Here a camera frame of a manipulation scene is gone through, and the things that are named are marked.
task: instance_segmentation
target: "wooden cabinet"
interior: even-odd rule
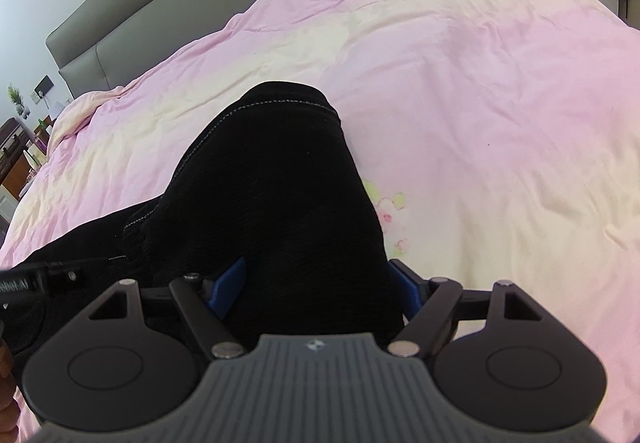
[[[31,171],[31,165],[24,154],[14,163],[9,173],[2,181],[2,186],[17,200],[20,199],[20,190],[27,183],[27,177]]]
[[[0,185],[0,241],[3,239],[2,233],[6,233],[6,227],[9,226],[17,208],[18,200]]]

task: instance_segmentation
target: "white stitching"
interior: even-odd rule
[[[213,126],[212,130],[209,131],[209,133],[207,133],[205,135],[205,137],[200,140],[197,144],[197,146],[195,146],[193,148],[193,150],[189,153],[189,155],[184,159],[184,161],[182,163],[180,163],[180,166],[176,169],[175,171],[175,176],[178,176],[178,174],[180,174],[180,171],[182,170],[182,168],[187,164],[187,162],[191,159],[191,156],[193,156],[195,154],[195,152],[200,148],[200,146],[207,141],[207,138],[213,133],[213,131],[216,130],[216,128],[224,121],[226,120],[229,116],[233,115],[234,113],[237,113],[238,111],[241,111],[243,109],[248,109],[248,108],[252,108],[254,106],[261,106],[263,104],[286,104],[286,103],[290,103],[290,104],[306,104],[308,106],[316,106],[318,108],[324,109],[325,111],[329,111],[331,113],[332,112],[331,109],[329,109],[328,107],[325,107],[321,104],[316,104],[315,102],[305,102],[305,100],[270,100],[269,102],[254,102],[252,104],[246,105],[246,106],[242,106],[239,107],[238,109],[234,109],[233,111],[231,111],[230,113],[228,113],[228,115],[223,116],[222,118],[220,118],[220,121]]]
[[[222,118],[220,118],[220,121],[213,126],[212,130],[209,131],[209,133],[207,133],[204,138],[202,140],[200,140],[197,144],[197,146],[195,146],[193,148],[193,150],[189,153],[189,155],[184,159],[184,161],[182,163],[180,163],[180,165],[178,166],[178,168],[175,171],[175,175],[174,177],[171,179],[171,181],[169,182],[169,185],[167,185],[167,189],[169,188],[169,186],[172,184],[172,182],[174,182],[174,179],[176,176],[178,176],[178,174],[180,174],[180,171],[182,171],[183,167],[187,164],[187,162],[191,159],[191,156],[193,156],[196,151],[200,148],[200,146],[207,141],[207,138],[213,133],[213,131],[216,130],[216,128],[224,121],[226,120],[229,116],[233,115],[234,113],[237,113],[238,111],[241,111],[243,109],[248,109],[248,108],[252,108],[254,106],[261,106],[263,104],[306,104],[308,106],[315,106],[321,109],[324,109],[325,111],[329,111],[330,113],[334,114],[337,116],[337,113],[335,113],[334,111],[331,110],[331,108],[328,108],[326,106],[323,106],[322,104],[316,104],[315,102],[305,102],[305,100],[269,100],[268,102],[254,102],[252,104],[248,104],[246,106],[241,106],[238,109],[234,109],[233,111],[229,112],[228,115],[223,116]],[[146,218],[148,218],[154,211],[156,210],[156,207],[154,207],[153,210],[151,210],[148,214],[145,214],[144,216],[142,216],[139,219],[136,219],[135,221],[132,221],[128,224],[126,224],[124,226],[124,228],[122,229],[123,231],[128,229],[130,226],[135,225],[136,223],[140,223],[140,221],[145,220]]]
[[[136,223],[140,223],[140,221],[148,218],[151,214],[154,213],[154,210],[156,210],[156,207],[154,207],[153,210],[151,210],[149,213],[146,213],[144,216],[142,216],[140,219],[136,219],[135,221],[132,221],[130,223],[127,223],[126,225],[124,225],[124,228],[122,230],[126,230],[128,229],[130,226],[135,225]]]

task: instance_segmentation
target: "metal screw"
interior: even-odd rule
[[[211,348],[213,356],[219,359],[232,359],[244,355],[244,347],[238,342],[219,342]]]
[[[182,278],[187,282],[195,282],[200,278],[200,274],[194,272],[185,273]]]
[[[396,340],[391,342],[386,349],[393,356],[400,358],[415,357],[420,352],[420,346],[409,340]]]

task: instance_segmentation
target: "pink duvet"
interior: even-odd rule
[[[640,32],[596,0],[258,0],[65,110],[0,261],[161,194],[255,84],[311,84],[342,117],[388,255],[466,287],[517,282],[600,356],[594,426],[628,442],[640,433],[639,59]],[[35,427],[25,410],[21,441]]]

